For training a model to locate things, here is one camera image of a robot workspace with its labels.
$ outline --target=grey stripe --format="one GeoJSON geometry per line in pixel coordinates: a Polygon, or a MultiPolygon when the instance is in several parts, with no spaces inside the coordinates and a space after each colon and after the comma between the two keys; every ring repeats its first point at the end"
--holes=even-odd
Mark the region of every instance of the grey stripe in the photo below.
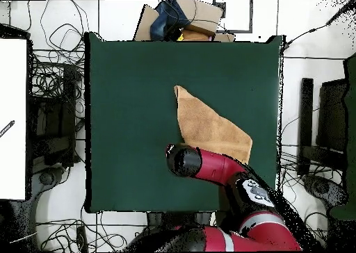
{"type": "Polygon", "coordinates": [[[251,218],[249,218],[248,220],[246,220],[243,225],[240,227],[240,233],[243,231],[244,228],[248,228],[250,229],[252,225],[258,225],[264,222],[274,222],[280,225],[285,226],[283,220],[274,215],[274,214],[268,214],[268,213],[262,213],[262,214],[257,214],[255,216],[252,216],[251,218]]]}
{"type": "Polygon", "coordinates": [[[226,234],[220,227],[218,228],[225,240],[225,251],[226,252],[234,252],[234,241],[231,239],[231,236],[226,234]]]}

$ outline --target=green tabletop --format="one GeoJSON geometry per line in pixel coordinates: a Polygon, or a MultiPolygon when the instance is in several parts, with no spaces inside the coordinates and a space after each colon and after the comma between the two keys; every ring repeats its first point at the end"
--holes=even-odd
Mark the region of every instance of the green tabletop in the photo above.
{"type": "Polygon", "coordinates": [[[86,36],[91,212],[218,210],[217,186],[175,177],[167,168],[167,144],[183,141],[175,85],[251,136],[249,164],[275,187],[282,37],[262,44],[102,42],[93,33],[86,36]]]}

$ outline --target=computer monitor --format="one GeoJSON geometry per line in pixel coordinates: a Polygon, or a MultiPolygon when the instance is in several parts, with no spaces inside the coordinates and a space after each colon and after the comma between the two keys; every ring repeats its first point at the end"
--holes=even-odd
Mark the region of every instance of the computer monitor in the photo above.
{"type": "Polygon", "coordinates": [[[0,199],[25,200],[28,43],[10,29],[0,28],[0,199]]]}

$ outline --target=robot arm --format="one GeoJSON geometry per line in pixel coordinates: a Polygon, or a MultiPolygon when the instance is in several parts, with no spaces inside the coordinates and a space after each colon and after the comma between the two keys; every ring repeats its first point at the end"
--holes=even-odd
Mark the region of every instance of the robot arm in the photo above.
{"type": "Polygon", "coordinates": [[[175,175],[203,179],[221,188],[220,204],[227,217],[221,228],[200,231],[206,241],[204,251],[301,250],[268,192],[246,165],[187,145],[169,145],[165,155],[175,175]]]}

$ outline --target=tan towel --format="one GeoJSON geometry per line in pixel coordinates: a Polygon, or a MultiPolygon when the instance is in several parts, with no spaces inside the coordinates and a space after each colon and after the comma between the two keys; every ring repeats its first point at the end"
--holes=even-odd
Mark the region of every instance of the tan towel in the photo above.
{"type": "Polygon", "coordinates": [[[179,128],[187,145],[248,163],[252,139],[247,133],[179,85],[175,86],[175,95],[179,128]]]}

